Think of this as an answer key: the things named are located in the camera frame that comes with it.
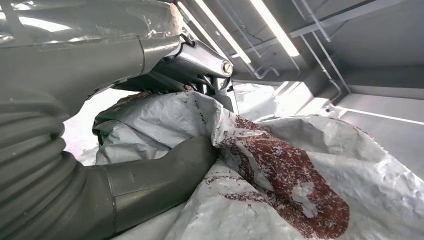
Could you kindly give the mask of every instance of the red print on tarp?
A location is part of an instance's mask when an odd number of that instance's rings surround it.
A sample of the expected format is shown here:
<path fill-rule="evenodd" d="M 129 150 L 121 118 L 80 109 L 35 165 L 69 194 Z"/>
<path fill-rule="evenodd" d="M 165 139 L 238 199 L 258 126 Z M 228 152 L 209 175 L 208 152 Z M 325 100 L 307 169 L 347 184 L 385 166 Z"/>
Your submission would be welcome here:
<path fill-rule="evenodd" d="M 257 186 L 249 159 L 238 146 L 252 154 L 259 171 L 273 188 L 265 192 L 267 201 L 281 217 L 306 238 L 334 239 L 346 231 L 348 204 L 330 188 L 304 150 L 244 118 L 238 117 L 235 127 L 255 134 L 228 136 L 222 145 L 240 158 L 240 175 Z"/>

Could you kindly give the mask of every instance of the fluorescent light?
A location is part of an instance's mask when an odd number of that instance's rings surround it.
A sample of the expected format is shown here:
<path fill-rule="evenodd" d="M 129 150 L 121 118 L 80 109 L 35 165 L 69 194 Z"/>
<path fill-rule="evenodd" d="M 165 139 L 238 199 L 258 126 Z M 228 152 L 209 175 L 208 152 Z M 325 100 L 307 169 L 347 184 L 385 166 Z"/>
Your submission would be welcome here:
<path fill-rule="evenodd" d="M 271 14 L 270 10 L 268 10 L 267 6 L 265 6 L 264 2 L 262 0 L 250 0 L 250 2 L 253 4 L 254 8 L 263 18 L 265 23 L 268 24 L 268 27 L 277 37 L 278 41 L 281 43 L 282 47 L 285 49 L 288 55 L 290 57 L 299 56 L 299 52 L 296 49 L 295 45 L 293 45 L 290 38 L 283 31 L 281 26 L 278 24 L 277 20 Z"/>
<path fill-rule="evenodd" d="M 217 17 L 211 12 L 211 10 L 206 6 L 206 4 L 202 0 L 196 0 L 196 3 L 200 6 L 203 12 L 209 17 L 212 23 L 216 26 L 216 28 L 221 32 L 224 38 L 228 41 L 231 47 L 240 55 L 240 58 L 246 63 L 250 64 L 252 61 L 243 51 L 243 49 L 237 44 L 234 38 L 230 35 L 230 33 L 225 29 L 225 27 L 218 21 Z"/>
<path fill-rule="evenodd" d="M 187 15 L 188 19 L 193 22 L 193 24 L 196 26 L 196 28 L 200 31 L 200 33 L 206 38 L 206 40 L 210 43 L 210 45 L 212 46 L 213 49 L 215 49 L 215 51 L 223 56 L 224 58 L 227 58 L 227 56 L 225 55 L 225 53 L 221 50 L 221 48 L 217 45 L 217 43 L 212 39 L 211 36 L 209 36 L 209 34 L 205 31 L 205 29 L 202 27 L 202 25 L 200 25 L 200 23 L 196 20 L 196 18 L 189 12 L 189 10 L 186 8 L 186 6 L 184 6 L 184 4 L 182 2 L 177 2 L 178 6 L 181 8 L 181 10 L 184 12 L 185 15 Z"/>

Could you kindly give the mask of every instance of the bolt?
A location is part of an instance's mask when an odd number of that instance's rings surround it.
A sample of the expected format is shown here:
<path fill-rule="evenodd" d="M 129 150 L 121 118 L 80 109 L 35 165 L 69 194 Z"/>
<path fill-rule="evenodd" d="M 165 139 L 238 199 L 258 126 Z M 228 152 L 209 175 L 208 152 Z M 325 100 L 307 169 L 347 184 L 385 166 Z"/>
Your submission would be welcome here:
<path fill-rule="evenodd" d="M 230 76 L 233 73 L 233 66 L 231 66 L 231 63 L 227 60 L 222 63 L 222 73 L 224 73 L 225 76 Z"/>

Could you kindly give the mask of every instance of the plastic bag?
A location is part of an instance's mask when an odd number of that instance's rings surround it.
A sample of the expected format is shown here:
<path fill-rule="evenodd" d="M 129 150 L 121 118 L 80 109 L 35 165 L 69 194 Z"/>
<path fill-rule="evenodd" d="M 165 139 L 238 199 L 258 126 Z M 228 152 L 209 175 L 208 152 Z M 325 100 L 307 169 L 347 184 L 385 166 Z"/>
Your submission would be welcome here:
<path fill-rule="evenodd" d="M 117 104 L 97 116 L 94 129 L 103 141 L 97 162 L 104 164 L 159 158 L 194 136 L 209 136 L 220 148 L 220 160 L 175 220 L 151 239 L 424 236 L 423 180 L 338 119 L 256 124 L 210 97 L 181 92 Z M 132 231 L 128 239 L 143 237 Z"/>

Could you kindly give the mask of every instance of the gray robot arm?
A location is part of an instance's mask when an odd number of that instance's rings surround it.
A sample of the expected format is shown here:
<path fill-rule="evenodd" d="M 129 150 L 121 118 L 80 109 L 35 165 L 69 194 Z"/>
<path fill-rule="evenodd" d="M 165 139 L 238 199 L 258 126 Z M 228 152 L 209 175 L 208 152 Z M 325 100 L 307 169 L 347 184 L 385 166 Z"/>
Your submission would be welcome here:
<path fill-rule="evenodd" d="M 216 160 L 208 139 L 187 140 L 155 161 L 84 167 L 63 152 L 62 122 L 102 89 L 129 85 L 207 85 L 205 94 L 236 111 L 229 62 L 201 42 L 151 35 L 141 16 L 166 16 L 166 3 L 0 3 L 0 32 L 10 33 L 0 41 L 0 239 L 104 239 L 187 200 Z M 109 16 L 93 18 L 96 8 Z M 31 19 L 56 25 L 37 29 L 42 22 Z M 69 41 L 80 32 L 101 34 Z"/>

